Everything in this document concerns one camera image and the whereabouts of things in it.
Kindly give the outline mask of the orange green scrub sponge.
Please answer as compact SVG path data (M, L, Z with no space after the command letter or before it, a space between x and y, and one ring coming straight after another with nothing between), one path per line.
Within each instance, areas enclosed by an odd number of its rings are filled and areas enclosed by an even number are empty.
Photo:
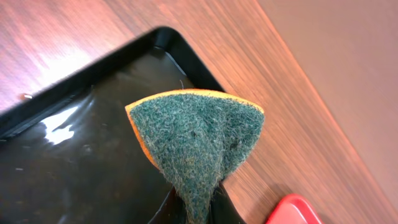
M248 158L264 110L238 96L172 90L125 107L140 147L182 199L187 223L206 223L219 183Z

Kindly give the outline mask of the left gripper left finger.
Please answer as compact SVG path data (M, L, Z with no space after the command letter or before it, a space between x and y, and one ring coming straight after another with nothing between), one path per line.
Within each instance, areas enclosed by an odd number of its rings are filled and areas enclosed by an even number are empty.
M173 187L148 224L186 224L186 221L187 212L184 201Z

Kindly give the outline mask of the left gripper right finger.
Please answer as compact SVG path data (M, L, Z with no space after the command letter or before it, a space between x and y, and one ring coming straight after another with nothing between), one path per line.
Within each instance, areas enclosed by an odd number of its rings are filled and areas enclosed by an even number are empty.
M210 201L210 224L246 224L222 182L215 188Z

